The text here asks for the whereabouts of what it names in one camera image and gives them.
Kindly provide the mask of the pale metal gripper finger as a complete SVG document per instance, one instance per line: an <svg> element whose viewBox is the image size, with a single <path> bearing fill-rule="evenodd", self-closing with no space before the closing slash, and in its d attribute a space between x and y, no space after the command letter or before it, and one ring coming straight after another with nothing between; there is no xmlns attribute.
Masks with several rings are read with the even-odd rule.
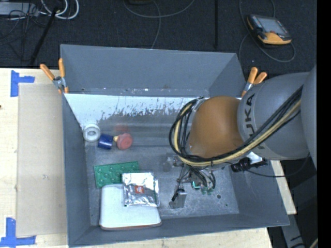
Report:
<svg viewBox="0 0 331 248"><path fill-rule="evenodd" d="M185 200L187 197L187 192L182 185L178 186L174 190L174 194L169 202L171 209L183 208L185 205Z"/></svg>
<svg viewBox="0 0 331 248"><path fill-rule="evenodd" d="M163 162L163 171L170 172L175 167L181 167L182 161L179 159L178 156L175 155L168 155Z"/></svg>

